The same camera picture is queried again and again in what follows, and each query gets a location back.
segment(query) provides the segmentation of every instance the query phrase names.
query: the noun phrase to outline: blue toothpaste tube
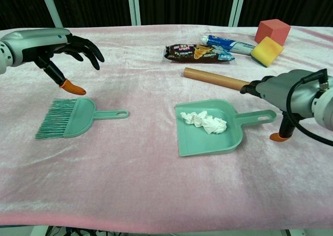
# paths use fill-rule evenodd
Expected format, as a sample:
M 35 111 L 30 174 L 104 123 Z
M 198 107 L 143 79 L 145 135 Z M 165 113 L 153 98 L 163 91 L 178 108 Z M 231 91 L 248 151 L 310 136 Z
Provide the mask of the blue toothpaste tube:
M 255 47 L 244 42 L 237 42 L 212 35 L 203 35 L 201 41 L 204 45 L 220 46 L 229 52 L 242 55 L 251 55 L 251 51 Z

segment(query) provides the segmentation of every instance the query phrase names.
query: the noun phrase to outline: robotic hand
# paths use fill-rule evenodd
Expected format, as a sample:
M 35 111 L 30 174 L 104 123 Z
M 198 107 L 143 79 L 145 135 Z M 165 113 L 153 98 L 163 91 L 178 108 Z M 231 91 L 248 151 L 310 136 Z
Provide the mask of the robotic hand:
M 89 40 L 72 35 L 63 28 L 15 31 L 0 39 L 0 74 L 6 67 L 17 67 L 24 63 L 35 62 L 67 92 L 84 95 L 86 91 L 73 85 L 64 77 L 59 68 L 50 60 L 54 54 L 65 53 L 78 61 L 83 61 L 83 53 L 99 70 L 98 61 L 104 62 L 99 49 Z
M 329 84 L 333 85 L 333 77 L 327 75 L 326 69 L 315 73 L 296 69 L 252 81 L 240 92 L 255 95 L 282 110 L 280 130 L 271 135 L 271 140 L 289 139 L 296 127 L 309 137 L 333 146 L 333 141 L 311 133 L 299 124 L 302 119 L 314 117 L 319 125 L 333 131 L 333 89 Z

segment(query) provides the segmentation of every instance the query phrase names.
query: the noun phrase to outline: pink tablecloth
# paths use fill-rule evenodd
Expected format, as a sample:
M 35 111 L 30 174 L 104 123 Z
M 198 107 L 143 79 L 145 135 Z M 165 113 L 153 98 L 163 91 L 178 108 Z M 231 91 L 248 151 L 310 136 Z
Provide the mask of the pink tablecloth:
M 36 141 L 54 98 L 73 98 L 34 63 L 0 76 L 0 224 L 59 225 L 124 232 L 333 226 L 333 148 L 299 131 L 268 139 L 279 110 L 251 95 L 187 79 L 184 67 L 251 81 L 292 69 L 333 75 L 333 28 L 292 27 L 285 50 L 269 67 L 250 57 L 222 64 L 162 61 L 175 43 L 202 34 L 255 44 L 256 28 L 142 26 L 71 29 L 90 39 L 106 62 L 96 71 L 68 55 L 53 61 L 87 90 L 99 109 L 128 109 L 128 119 L 95 121 L 82 136 Z M 0 31 L 0 36 L 9 31 Z M 221 98 L 239 113 L 273 109 L 274 123 L 245 127 L 226 155 L 180 158 L 174 107 Z M 313 119 L 303 122 L 332 138 Z

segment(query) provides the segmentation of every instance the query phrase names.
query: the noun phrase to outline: green brush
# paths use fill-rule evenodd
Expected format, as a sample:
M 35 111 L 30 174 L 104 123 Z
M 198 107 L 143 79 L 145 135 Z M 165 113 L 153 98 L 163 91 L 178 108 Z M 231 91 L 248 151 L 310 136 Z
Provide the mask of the green brush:
M 127 110 L 96 111 L 96 104 L 88 98 L 55 99 L 35 138 L 71 138 L 86 132 L 94 120 L 124 119 Z

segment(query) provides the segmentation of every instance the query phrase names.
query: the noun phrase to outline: dustpan handle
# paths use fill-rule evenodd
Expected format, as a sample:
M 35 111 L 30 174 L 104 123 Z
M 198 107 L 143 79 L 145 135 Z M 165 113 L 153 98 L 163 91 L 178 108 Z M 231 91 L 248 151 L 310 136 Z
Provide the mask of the dustpan handle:
M 262 110 L 244 114 L 236 114 L 235 120 L 239 125 L 258 125 L 273 122 L 276 113 L 273 110 Z
M 94 120 L 124 119 L 129 115 L 127 110 L 95 111 Z

